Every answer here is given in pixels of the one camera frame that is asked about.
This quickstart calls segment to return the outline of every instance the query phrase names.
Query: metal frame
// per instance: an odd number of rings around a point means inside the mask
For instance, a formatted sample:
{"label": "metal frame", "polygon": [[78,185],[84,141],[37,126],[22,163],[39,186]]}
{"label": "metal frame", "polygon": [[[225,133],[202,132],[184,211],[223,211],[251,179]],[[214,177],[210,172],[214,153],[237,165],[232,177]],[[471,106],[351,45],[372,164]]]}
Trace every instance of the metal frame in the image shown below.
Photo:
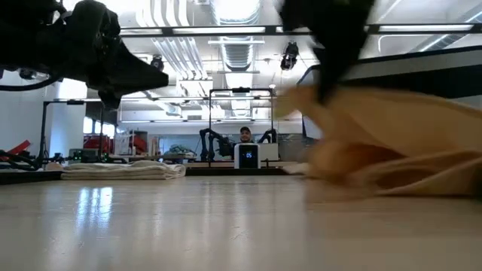
{"label": "metal frame", "polygon": [[[44,106],[42,108],[42,123],[41,123],[41,131],[40,131],[40,151],[38,152],[38,156],[37,156],[37,163],[38,165],[42,165],[43,161],[44,161],[44,152],[45,152],[45,149],[44,149],[44,146],[45,146],[45,125],[46,125],[46,122],[47,122],[47,107],[49,104],[60,104],[60,103],[63,103],[63,104],[67,104],[67,105],[83,105],[85,103],[89,103],[89,102],[97,102],[97,101],[84,101],[84,100],[77,100],[77,99],[70,99],[70,100],[53,100],[53,101],[45,101],[44,102]],[[102,139],[102,137],[104,136],[103,135],[103,125],[104,124],[104,107],[101,106],[100,107],[100,137]],[[100,144],[99,144],[99,151],[98,151],[98,154],[99,155],[99,158],[102,156],[102,149],[103,149],[103,146],[102,146],[102,140],[100,140]]]}
{"label": "metal frame", "polygon": [[[271,88],[264,88],[264,87],[239,87],[239,88],[230,88],[230,89],[212,89],[209,91],[209,130],[212,130],[212,116],[211,116],[211,105],[212,105],[212,94],[215,92],[222,92],[222,91],[233,91],[233,93],[250,93],[251,91],[268,91],[270,93],[270,101],[271,101],[271,129],[274,129],[274,107],[273,107],[273,89]],[[260,97],[255,96],[254,100],[260,99]],[[211,160],[208,160],[209,167],[211,169]]]}
{"label": "metal frame", "polygon": [[[445,35],[482,34],[482,23],[399,23],[369,24],[369,35]],[[124,27],[122,38],[166,37],[221,37],[221,36],[286,36],[311,35],[306,28],[284,32],[282,26],[175,26],[175,27]]]}

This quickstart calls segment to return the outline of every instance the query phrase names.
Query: black metal frame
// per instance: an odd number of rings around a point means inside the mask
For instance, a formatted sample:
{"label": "black metal frame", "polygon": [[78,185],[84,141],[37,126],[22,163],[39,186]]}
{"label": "black metal frame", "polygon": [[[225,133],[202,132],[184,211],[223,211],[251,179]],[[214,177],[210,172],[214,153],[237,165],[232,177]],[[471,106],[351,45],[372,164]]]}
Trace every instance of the black metal frame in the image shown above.
{"label": "black metal frame", "polygon": [[[85,103],[89,102],[97,102],[97,101],[84,101],[84,100],[76,100],[76,99],[70,99],[70,100],[53,100],[53,101],[45,101],[44,106],[42,108],[42,123],[41,123],[41,131],[40,131],[40,151],[38,152],[37,156],[37,164],[41,166],[44,161],[44,147],[45,147],[45,125],[47,122],[47,107],[49,104],[60,104],[64,103],[67,105],[83,105]],[[99,159],[102,158],[102,137],[104,136],[103,134],[103,126],[104,126],[104,107],[100,107],[100,144],[99,144],[99,151],[98,151],[98,157]]]}
{"label": "black metal frame", "polygon": [[[388,30],[384,26],[412,26],[412,29]],[[424,26],[471,26],[464,30],[416,30],[416,27]],[[241,29],[245,31],[216,31],[215,29]],[[122,38],[169,38],[169,37],[221,37],[221,36],[287,36],[287,35],[311,35],[307,29],[299,29],[295,32],[283,32],[282,26],[179,26],[179,27],[125,27],[120,31]],[[444,35],[444,34],[482,34],[482,23],[390,23],[368,24],[365,31],[369,35]]]}
{"label": "black metal frame", "polygon": [[[266,88],[266,87],[238,87],[238,88],[231,88],[231,89],[212,89],[209,91],[209,130],[212,131],[212,116],[211,116],[211,105],[212,105],[212,94],[215,92],[222,92],[222,91],[232,91],[233,93],[250,93],[251,91],[268,91],[270,93],[270,101],[271,101],[271,130],[274,129],[274,107],[273,107],[273,89]],[[211,160],[208,159],[208,168],[211,169]]]}

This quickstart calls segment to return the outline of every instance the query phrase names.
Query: folded towel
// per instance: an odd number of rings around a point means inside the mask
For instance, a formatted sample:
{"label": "folded towel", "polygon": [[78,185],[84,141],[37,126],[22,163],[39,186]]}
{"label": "folded towel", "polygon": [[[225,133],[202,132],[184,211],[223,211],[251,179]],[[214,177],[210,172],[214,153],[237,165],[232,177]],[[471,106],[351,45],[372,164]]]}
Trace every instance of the folded towel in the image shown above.
{"label": "folded towel", "polygon": [[64,168],[64,180],[166,180],[186,175],[183,165],[167,165],[155,161],[132,164],[79,163]]}
{"label": "folded towel", "polygon": [[326,106],[315,94],[314,86],[291,88],[276,109],[297,109],[323,131],[303,169],[308,177],[373,195],[477,193],[482,111],[400,90],[341,87]]}

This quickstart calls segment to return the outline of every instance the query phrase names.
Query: white towel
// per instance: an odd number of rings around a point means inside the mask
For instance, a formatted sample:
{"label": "white towel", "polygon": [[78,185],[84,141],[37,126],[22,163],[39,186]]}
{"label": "white towel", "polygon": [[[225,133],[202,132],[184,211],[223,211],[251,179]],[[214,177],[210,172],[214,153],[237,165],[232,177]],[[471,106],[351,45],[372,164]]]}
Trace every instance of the white towel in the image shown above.
{"label": "white towel", "polygon": [[183,165],[155,161],[127,164],[79,163],[64,168],[63,180],[167,180],[186,175]]}

